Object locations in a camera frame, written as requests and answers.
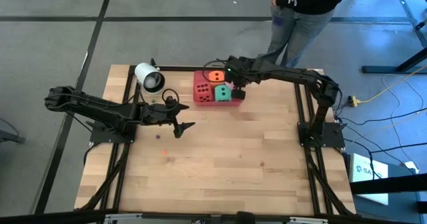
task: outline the wooden tabletop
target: wooden tabletop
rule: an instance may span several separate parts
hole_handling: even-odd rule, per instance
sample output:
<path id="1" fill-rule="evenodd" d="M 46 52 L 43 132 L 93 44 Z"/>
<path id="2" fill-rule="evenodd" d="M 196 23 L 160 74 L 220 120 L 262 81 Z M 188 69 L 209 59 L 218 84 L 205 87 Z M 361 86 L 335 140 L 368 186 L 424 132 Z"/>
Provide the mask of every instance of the wooden tabletop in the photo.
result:
<path id="1" fill-rule="evenodd" d="M 104 99 L 121 103 L 128 70 L 129 65 L 111 66 Z M 180 139 L 174 138 L 170 126 L 137 128 L 120 211 L 313 215 L 304 150 L 298 141 L 294 84 L 263 81 L 246 87 L 246 99 L 240 107 L 197 107 L 192 97 L 192 72 L 162 73 L 165 88 L 175 89 L 180 103 L 190 106 L 181 111 L 178 121 L 196 124 Z M 160 95 L 145 93 L 144 97 L 147 102 L 162 103 Z M 101 144 L 87 156 L 75 207 L 86 204 L 104 181 L 111 146 Z M 322 150 L 328 183 L 354 212 L 342 156 L 334 149 Z M 317 185 L 325 212 L 322 188 Z"/>

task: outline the teal die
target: teal die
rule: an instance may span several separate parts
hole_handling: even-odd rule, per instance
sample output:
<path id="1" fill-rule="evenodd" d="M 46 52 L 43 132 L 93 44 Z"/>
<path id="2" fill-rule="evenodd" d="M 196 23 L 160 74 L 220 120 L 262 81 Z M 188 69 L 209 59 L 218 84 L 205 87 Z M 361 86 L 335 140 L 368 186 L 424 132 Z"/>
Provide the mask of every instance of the teal die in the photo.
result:
<path id="1" fill-rule="evenodd" d="M 215 101 L 231 101 L 232 90 L 226 85 L 218 85 L 215 87 Z"/>

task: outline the orange die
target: orange die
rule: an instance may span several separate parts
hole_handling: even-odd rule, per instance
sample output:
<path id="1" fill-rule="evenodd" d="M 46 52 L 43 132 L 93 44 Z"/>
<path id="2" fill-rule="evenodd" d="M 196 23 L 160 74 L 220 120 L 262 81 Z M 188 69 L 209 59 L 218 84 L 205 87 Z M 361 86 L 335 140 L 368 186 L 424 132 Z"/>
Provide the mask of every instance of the orange die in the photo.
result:
<path id="1" fill-rule="evenodd" d="M 211 71 L 209 73 L 209 81 L 212 87 L 224 84 L 224 72 L 223 71 Z"/>

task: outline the robotic arm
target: robotic arm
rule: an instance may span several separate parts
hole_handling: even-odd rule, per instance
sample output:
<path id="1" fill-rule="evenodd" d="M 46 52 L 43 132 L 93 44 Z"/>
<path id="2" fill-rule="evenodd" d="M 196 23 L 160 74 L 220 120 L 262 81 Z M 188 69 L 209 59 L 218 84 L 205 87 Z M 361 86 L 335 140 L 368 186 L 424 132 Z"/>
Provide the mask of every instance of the robotic arm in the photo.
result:
<path id="1" fill-rule="evenodd" d="M 195 124 L 178 124 L 176 116 L 189 107 L 178 103 L 171 96 L 165 99 L 164 105 L 114 103 L 76 91 L 72 87 L 56 87 L 50 89 L 45 106 L 50 111 L 71 111 L 97 121 L 88 123 L 93 127 L 91 141 L 94 142 L 131 143 L 135 138 L 136 125 L 173 125 L 175 138 L 180 138 L 185 129 Z"/>
<path id="2" fill-rule="evenodd" d="M 247 84 L 268 79 L 277 79 L 308 86 L 310 93 L 318 102 L 316 114 L 309 123 L 298 123 L 300 141 L 310 147 L 327 146 L 343 147 L 344 142 L 337 137 L 342 137 L 340 126 L 336 123 L 325 123 L 328 109 L 335 103 L 339 91 L 338 84 L 328 76 L 317 71 L 280 67 L 261 59 L 248 59 L 245 57 L 229 57 L 225 66 L 225 81 L 234 84 L 232 97 L 245 99 L 242 88 Z"/>

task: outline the gray floor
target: gray floor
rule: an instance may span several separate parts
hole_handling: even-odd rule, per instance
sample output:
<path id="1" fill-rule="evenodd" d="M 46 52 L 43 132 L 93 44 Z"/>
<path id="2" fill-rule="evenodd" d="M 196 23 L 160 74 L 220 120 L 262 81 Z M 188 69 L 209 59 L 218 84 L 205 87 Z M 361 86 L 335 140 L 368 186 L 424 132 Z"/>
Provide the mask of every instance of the gray floor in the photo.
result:
<path id="1" fill-rule="evenodd" d="M 103 0 L 0 0 L 0 16 L 97 16 Z M 424 0 L 407 0 L 422 20 Z M 111 0 L 107 16 L 269 16 L 269 0 Z M 335 17 L 405 17 L 399 0 L 343 0 Z M 0 22 L 0 117 L 26 138 L 24 145 L 0 144 L 0 216 L 32 212 L 64 115 L 47 111 L 43 98 L 56 85 L 75 85 L 95 23 Z M 270 22 L 123 22 L 104 23 L 83 90 L 101 96 L 111 64 L 137 64 L 154 57 L 159 65 L 198 65 L 228 55 L 255 57 L 265 52 Z M 383 75 L 361 74 L 362 65 L 398 65 L 422 46 L 408 23 L 331 23 L 312 43 L 299 67 L 322 68 L 344 93 L 367 99 L 383 90 Z M 387 77 L 386 82 L 398 80 Z M 425 77 L 408 80 L 427 98 Z M 421 107 L 421 99 L 406 85 L 394 92 L 405 103 L 395 115 Z M 397 100 L 385 93 L 369 104 L 346 109 L 342 116 L 360 122 L 389 117 Z M 402 144 L 427 140 L 425 114 L 397 127 Z M 361 134 L 390 121 L 353 126 Z M 7 126 L 0 123 L 0 128 Z M 356 138 L 346 130 L 345 136 Z M 368 138 L 381 147 L 398 145 L 393 129 Z M 47 212 L 69 211 L 83 169 L 89 133 L 73 122 Z M 377 148 L 361 141 L 371 150 Z M 348 144 L 348 152 L 366 155 Z M 427 172 L 427 147 L 407 152 Z M 391 155 L 408 161 L 401 152 Z M 385 154 L 375 159 L 398 162 Z"/>

